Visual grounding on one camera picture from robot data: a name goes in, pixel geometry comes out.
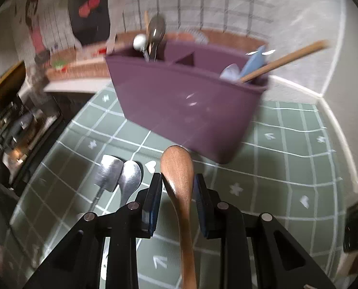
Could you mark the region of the white spoon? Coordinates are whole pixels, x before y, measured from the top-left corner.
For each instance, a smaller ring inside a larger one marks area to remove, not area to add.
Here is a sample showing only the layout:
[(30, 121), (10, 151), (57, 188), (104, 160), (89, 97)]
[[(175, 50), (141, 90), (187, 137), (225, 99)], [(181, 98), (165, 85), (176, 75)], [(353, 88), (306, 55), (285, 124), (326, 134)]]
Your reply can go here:
[(233, 63), (224, 68), (219, 77), (222, 80), (236, 83), (240, 79), (240, 73), (241, 69), (239, 66), (236, 63)]

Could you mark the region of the purple utensil holder box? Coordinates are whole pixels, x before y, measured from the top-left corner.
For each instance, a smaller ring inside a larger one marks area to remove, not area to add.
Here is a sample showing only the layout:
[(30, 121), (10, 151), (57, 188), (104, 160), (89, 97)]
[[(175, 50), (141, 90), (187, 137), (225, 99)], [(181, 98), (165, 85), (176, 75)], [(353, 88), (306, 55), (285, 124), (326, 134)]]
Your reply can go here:
[(243, 84), (219, 76), (240, 51), (213, 44), (163, 41), (156, 60), (127, 46), (105, 58), (126, 119), (219, 164), (229, 163), (269, 87), (264, 74)]

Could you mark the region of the gas stove burner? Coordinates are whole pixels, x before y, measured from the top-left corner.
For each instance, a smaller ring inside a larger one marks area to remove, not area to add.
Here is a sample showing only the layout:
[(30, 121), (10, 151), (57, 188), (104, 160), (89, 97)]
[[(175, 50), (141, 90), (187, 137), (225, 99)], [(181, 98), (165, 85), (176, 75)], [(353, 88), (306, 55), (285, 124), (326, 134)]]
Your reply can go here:
[(0, 185), (16, 187), (52, 129), (62, 119), (54, 99), (26, 106), (16, 97), (0, 113)]

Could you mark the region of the small metal measuring scoop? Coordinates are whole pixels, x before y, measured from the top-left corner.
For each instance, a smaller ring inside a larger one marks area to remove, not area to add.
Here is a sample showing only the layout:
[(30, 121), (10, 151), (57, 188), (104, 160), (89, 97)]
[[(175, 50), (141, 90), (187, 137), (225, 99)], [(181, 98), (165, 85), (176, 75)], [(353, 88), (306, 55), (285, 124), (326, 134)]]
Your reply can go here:
[(103, 155), (99, 171), (96, 174), (95, 184), (99, 187), (93, 199), (89, 212), (93, 212), (104, 191), (114, 192), (118, 184), (124, 162), (113, 155)]

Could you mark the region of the cartoon kitchen wall sticker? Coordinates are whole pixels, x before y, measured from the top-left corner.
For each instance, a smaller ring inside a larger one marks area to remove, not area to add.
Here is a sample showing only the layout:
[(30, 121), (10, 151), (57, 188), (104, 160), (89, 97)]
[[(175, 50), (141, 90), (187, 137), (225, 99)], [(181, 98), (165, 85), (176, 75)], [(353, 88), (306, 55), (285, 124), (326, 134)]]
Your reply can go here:
[(208, 43), (213, 33), (266, 40), (275, 0), (14, 0), (13, 38), (31, 76), (131, 42), (156, 14), (166, 36)]

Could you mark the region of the metal spoon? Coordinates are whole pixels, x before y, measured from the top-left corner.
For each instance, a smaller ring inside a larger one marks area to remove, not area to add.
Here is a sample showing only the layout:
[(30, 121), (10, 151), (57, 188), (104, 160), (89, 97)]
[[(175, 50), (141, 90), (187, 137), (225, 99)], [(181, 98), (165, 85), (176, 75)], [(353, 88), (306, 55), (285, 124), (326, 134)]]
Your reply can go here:
[(142, 170), (134, 160), (127, 160), (120, 174), (118, 185), (120, 187), (121, 198), (120, 207), (127, 204), (131, 195), (139, 188), (142, 182)]

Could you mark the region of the green grid table mat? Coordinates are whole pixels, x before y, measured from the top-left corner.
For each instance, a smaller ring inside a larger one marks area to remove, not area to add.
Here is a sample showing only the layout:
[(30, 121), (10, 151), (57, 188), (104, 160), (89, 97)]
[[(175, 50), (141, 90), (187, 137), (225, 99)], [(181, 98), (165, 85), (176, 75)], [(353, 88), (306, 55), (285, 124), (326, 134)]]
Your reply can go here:
[[(8, 287), (22, 288), (87, 212), (103, 155), (140, 163), (145, 189), (170, 144), (126, 120), (112, 87), (94, 95), (45, 156), (13, 212), (1, 270)], [(230, 163), (194, 155), (193, 164), (223, 201), (251, 215), (273, 214), (335, 277), (345, 219), (343, 181), (318, 107), (264, 101)]]

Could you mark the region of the dark smoky plastic spoon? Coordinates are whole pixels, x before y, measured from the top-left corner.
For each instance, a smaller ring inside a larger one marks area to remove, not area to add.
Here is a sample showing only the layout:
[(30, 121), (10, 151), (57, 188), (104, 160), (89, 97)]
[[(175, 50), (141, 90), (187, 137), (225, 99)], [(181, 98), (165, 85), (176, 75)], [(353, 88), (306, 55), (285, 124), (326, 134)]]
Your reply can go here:
[(148, 54), (151, 61), (157, 59), (158, 46), (165, 36), (165, 31), (165, 17), (161, 14), (156, 14), (148, 24)]

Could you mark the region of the light blue plastic spoon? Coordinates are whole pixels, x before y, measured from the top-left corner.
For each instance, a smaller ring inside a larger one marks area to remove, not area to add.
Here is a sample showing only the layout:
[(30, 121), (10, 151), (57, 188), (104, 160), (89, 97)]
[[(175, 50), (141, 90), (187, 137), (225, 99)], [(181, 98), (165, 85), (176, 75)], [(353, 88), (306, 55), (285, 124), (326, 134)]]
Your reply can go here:
[(257, 51), (253, 55), (250, 56), (247, 63), (244, 65), (243, 69), (241, 70), (241, 73), (239, 75), (240, 78), (247, 76), (248, 74), (251, 74), (252, 72), (266, 65), (264, 55), (262, 54), (265, 50), (266, 50), (266, 46), (262, 45), (257, 49)]

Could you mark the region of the brown wooden spoon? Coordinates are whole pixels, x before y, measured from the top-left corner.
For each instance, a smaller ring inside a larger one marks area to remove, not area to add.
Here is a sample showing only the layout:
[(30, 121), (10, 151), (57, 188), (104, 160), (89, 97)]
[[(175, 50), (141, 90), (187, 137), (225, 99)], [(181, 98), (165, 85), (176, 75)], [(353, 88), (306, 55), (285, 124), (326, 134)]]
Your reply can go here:
[(183, 147), (172, 145), (163, 152), (160, 167), (165, 189), (178, 219), (182, 288), (196, 288), (197, 279), (190, 225), (194, 182), (192, 158)]

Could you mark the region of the white round-headed utensil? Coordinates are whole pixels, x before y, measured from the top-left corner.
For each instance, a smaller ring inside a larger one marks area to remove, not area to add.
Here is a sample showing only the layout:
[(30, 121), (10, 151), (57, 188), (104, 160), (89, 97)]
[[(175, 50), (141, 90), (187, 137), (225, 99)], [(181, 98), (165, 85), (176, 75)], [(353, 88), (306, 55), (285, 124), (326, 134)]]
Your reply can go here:
[(135, 36), (135, 38), (133, 39), (133, 48), (137, 51), (142, 52), (144, 58), (146, 61), (150, 60), (150, 56), (148, 54), (148, 39), (147, 36), (145, 34), (138, 34)]

